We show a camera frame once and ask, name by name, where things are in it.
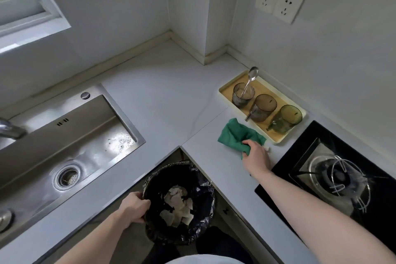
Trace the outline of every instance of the green cloth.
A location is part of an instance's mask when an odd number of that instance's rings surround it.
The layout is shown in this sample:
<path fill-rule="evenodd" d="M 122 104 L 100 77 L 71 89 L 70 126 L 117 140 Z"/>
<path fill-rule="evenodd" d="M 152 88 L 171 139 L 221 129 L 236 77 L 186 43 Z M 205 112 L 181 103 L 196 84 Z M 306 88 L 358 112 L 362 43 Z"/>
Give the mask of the green cloth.
<path fill-rule="evenodd" d="M 221 135 L 217 141 L 237 151 L 244 151 L 249 155 L 250 146 L 242 144 L 242 141 L 247 139 L 258 142 L 260 145 L 264 145 L 265 142 L 265 138 L 254 129 L 240 124 L 236 118 L 232 118 L 221 131 Z"/>

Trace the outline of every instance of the glass mug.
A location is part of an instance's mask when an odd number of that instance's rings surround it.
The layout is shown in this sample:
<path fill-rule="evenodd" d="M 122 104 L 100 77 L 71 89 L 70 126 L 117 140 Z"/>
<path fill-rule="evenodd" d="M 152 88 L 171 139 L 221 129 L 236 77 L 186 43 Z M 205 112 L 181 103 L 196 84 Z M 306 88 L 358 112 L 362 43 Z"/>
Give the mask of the glass mug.
<path fill-rule="evenodd" d="M 245 85 L 246 84 L 244 82 L 240 82 L 239 84 L 236 84 L 234 87 L 234 91 L 232 93 L 232 103 L 238 109 L 246 106 L 256 94 L 254 88 L 252 86 L 248 86 L 246 88 L 244 95 L 242 96 L 243 98 L 241 98 L 241 94 L 245 89 Z"/>
<path fill-rule="evenodd" d="M 254 122 L 263 122 L 275 111 L 277 106 L 278 103 L 271 95 L 260 94 L 251 106 L 245 121 L 252 119 Z"/>
<path fill-rule="evenodd" d="M 267 131 L 274 130 L 280 134 L 285 134 L 303 119 L 300 110 L 295 106 L 286 104 L 273 117 Z"/>

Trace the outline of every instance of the white countertop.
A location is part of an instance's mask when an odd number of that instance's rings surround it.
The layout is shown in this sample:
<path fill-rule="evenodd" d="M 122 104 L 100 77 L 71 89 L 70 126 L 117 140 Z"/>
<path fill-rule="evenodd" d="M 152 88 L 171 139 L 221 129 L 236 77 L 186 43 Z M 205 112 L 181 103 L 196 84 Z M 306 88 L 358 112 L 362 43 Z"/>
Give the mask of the white countertop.
<path fill-rule="evenodd" d="M 228 54 L 202 66 L 169 40 L 78 86 L 84 90 L 102 82 L 146 143 L 0 249 L 0 262 L 33 263 L 183 146 L 285 264 L 317 263 L 299 238 L 254 193 L 257 183 L 244 170 L 240 153 L 217 142 L 230 118 L 243 121 L 217 90 L 244 70 L 246 67 Z M 278 89 L 304 107 L 295 96 Z M 284 155 L 312 117 L 308 114 L 283 144 L 271 146 L 273 162 Z M 361 144 L 335 128 L 335 134 L 347 138 L 351 146 Z"/>

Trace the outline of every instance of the tray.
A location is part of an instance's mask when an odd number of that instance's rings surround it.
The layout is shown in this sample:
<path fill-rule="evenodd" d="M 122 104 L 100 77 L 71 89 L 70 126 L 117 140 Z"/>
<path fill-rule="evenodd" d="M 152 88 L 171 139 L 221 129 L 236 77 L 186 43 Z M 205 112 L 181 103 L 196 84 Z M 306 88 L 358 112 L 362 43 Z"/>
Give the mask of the tray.
<path fill-rule="evenodd" d="M 253 102 L 257 96 L 259 96 L 260 94 L 269 94 L 272 97 L 274 97 L 276 102 L 278 103 L 278 106 L 275 109 L 275 111 L 263 122 L 254 122 L 250 119 L 247 122 L 247 124 L 251 128 L 257 130 L 260 134 L 265 136 L 267 139 L 272 141 L 273 144 L 278 144 L 293 130 L 293 128 L 290 131 L 288 131 L 286 134 L 280 134 L 280 133 L 275 132 L 274 130 L 267 131 L 266 128 L 269 126 L 273 116 L 280 110 L 280 108 L 282 106 L 284 106 L 286 104 L 291 104 L 291 105 L 297 107 L 301 111 L 301 114 L 303 115 L 303 119 L 306 116 L 306 111 L 302 107 L 300 107 L 298 104 L 296 104 L 294 101 L 292 101 L 290 98 L 288 98 L 283 93 L 281 93 L 278 89 L 276 89 L 275 87 L 273 87 L 269 83 L 267 83 L 261 77 L 257 77 L 254 81 L 251 82 L 251 85 L 254 87 L 255 92 L 256 92 L 255 96 L 247 104 L 247 106 L 245 106 L 244 108 L 238 109 L 231 102 L 232 91 L 236 84 L 246 83 L 248 81 L 248 73 L 249 73 L 249 71 L 246 70 L 246 71 L 242 72 L 240 75 L 231 79 L 229 82 L 227 82 L 224 86 L 222 86 L 219 89 L 219 93 L 221 96 L 223 96 L 223 99 L 225 101 L 227 101 L 231 106 L 233 106 L 238 111 L 242 112 L 244 115 L 244 118 L 249 113 L 250 107 L 253 104 Z"/>

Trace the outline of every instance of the sink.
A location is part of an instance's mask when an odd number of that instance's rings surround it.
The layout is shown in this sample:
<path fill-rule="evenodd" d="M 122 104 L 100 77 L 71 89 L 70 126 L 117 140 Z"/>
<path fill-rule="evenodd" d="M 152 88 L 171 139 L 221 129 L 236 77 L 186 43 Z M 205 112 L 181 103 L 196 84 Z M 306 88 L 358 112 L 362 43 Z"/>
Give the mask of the sink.
<path fill-rule="evenodd" d="M 0 139 L 0 247 L 62 204 L 145 140 L 102 85 L 57 96 L 10 120 L 27 129 Z"/>

